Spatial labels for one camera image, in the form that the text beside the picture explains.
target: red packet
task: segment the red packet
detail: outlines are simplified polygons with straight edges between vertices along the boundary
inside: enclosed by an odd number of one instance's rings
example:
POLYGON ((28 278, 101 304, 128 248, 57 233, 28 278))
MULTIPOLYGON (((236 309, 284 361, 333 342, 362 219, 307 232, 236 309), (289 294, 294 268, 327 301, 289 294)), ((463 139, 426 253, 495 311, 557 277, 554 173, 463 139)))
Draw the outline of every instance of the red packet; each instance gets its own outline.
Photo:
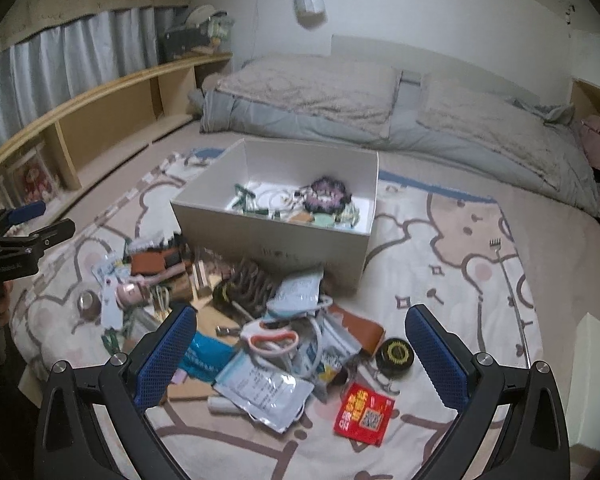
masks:
POLYGON ((358 442, 380 446, 394 410, 393 399, 353 383, 333 430, 358 442))

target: blue packet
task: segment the blue packet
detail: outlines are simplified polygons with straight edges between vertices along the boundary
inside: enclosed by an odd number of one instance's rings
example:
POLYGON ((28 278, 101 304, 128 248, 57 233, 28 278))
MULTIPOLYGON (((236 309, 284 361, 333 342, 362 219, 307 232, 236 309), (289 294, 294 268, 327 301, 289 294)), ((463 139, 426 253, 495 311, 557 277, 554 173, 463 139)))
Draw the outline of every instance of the blue packet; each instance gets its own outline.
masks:
POLYGON ((196 332, 178 368, 191 377, 212 383, 233 355, 231 346, 196 332))

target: purple beaded item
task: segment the purple beaded item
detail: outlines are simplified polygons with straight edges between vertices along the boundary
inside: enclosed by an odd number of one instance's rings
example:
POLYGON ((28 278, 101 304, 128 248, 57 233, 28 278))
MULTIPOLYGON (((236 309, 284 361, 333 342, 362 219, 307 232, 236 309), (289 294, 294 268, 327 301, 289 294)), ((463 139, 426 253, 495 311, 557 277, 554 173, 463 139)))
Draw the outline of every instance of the purple beaded item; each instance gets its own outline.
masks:
POLYGON ((334 178, 324 176, 316 180, 307 191, 304 209, 309 213, 339 215, 351 202, 351 193, 345 185, 334 178))

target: wooden headboard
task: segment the wooden headboard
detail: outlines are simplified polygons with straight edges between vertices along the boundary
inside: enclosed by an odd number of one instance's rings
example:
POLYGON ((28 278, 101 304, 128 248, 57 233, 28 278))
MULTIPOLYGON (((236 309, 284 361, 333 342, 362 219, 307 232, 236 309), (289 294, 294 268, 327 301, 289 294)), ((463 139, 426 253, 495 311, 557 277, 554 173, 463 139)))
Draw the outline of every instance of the wooden headboard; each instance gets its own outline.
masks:
POLYGON ((462 85, 471 90, 497 92, 517 97, 533 105, 540 102, 540 98, 533 92, 493 72, 455 57, 405 43, 334 34, 331 38, 331 54, 358 61, 390 64, 402 69, 405 78, 419 80, 421 75, 435 72, 448 78, 458 79, 462 85))

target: fluffy blanket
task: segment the fluffy blanket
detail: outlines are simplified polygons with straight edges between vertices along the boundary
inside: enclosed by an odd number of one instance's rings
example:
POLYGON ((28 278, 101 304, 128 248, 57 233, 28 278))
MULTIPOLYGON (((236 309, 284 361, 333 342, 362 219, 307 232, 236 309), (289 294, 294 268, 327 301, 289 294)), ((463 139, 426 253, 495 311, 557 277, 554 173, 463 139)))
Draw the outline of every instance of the fluffy blanket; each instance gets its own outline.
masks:
MULTIPOLYGON (((73 293, 93 281, 91 265, 110 250, 122 252, 125 237, 177 228, 169 200, 221 150, 174 155, 155 168, 95 223, 53 254, 34 288, 20 298, 12 316, 13 338, 25 359, 44 378, 56 360, 73 367, 102 364, 109 357, 97 322, 80 318, 73 293)), ((541 355, 538 319, 525 273, 500 207, 493 200, 424 186, 382 171, 376 220, 358 293, 338 304, 373 319, 387 337, 404 337, 404 316, 425 303, 445 328, 473 351, 487 351, 500 364, 524 364, 512 302, 520 307, 532 361, 541 355), (510 298, 492 238, 515 298, 510 298)), ((361 370, 358 381, 374 387, 361 370)), ((242 416, 212 416, 205 401, 173 402, 151 408, 147 417, 190 478, 245 480, 406 480, 428 459, 456 412, 442 405, 420 362, 394 383, 401 390, 381 447, 333 433, 343 392, 326 404, 313 399, 305 414, 279 436, 242 416)), ((138 478, 113 430, 106 409, 97 413, 122 473, 138 478)), ((488 433, 493 445, 502 426, 499 411, 488 433)), ((466 478, 484 466, 483 447, 466 478)))
POLYGON ((505 155, 558 189, 560 173, 542 119, 492 94, 454 80, 422 78, 418 122, 505 155))
POLYGON ((399 70, 323 56, 272 56, 222 78, 217 89, 250 101, 389 134, 399 70))

